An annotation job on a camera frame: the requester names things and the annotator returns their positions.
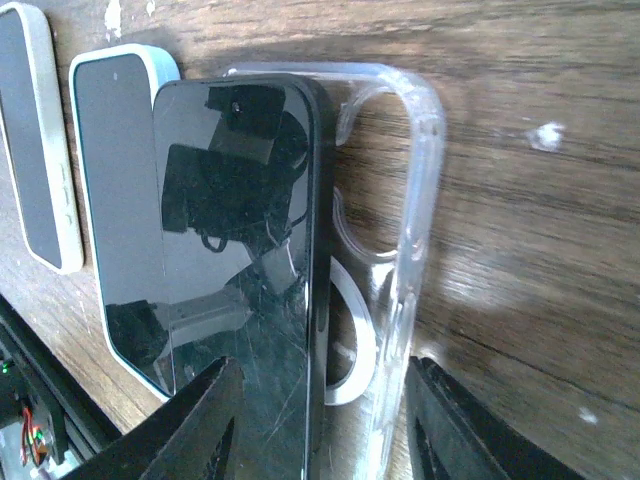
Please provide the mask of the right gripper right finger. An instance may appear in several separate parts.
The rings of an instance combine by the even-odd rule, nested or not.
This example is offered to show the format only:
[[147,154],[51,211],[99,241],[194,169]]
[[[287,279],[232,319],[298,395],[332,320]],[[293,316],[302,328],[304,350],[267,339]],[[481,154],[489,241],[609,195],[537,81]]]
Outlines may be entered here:
[[494,416],[429,358],[409,359],[406,408],[415,479],[581,477]]

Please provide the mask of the white phone case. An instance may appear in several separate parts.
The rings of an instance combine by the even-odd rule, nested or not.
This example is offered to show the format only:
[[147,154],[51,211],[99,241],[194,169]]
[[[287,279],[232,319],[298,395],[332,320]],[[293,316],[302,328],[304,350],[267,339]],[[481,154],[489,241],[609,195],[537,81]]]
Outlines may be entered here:
[[1,15],[11,9],[19,13],[24,28],[51,203],[60,247],[62,265],[59,268],[34,255],[27,244],[1,111],[1,132],[8,169],[24,242],[30,255],[54,272],[66,275],[82,268],[84,252],[51,30],[45,14],[39,8],[11,1],[1,6]]

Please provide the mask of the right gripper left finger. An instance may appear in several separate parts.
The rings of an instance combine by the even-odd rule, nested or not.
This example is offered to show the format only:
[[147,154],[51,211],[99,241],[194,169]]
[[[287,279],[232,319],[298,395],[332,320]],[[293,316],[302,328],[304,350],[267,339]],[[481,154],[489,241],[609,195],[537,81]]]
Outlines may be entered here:
[[243,376],[215,360],[135,429],[68,479],[234,479],[244,407]]

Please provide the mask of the clear magsafe phone case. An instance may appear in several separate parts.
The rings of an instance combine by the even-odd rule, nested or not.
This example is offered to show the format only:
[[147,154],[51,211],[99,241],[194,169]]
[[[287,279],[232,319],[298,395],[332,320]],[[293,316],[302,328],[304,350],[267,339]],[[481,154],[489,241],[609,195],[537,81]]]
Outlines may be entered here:
[[325,390],[319,476],[382,479],[390,464],[444,159],[446,119],[439,97],[421,76],[376,63],[242,62],[224,73],[289,73],[321,82],[338,108],[338,146],[350,139],[366,102],[391,94],[404,107],[408,172],[395,247],[365,247],[348,226],[342,194],[333,200],[331,281],[352,317],[356,347],[349,373]]

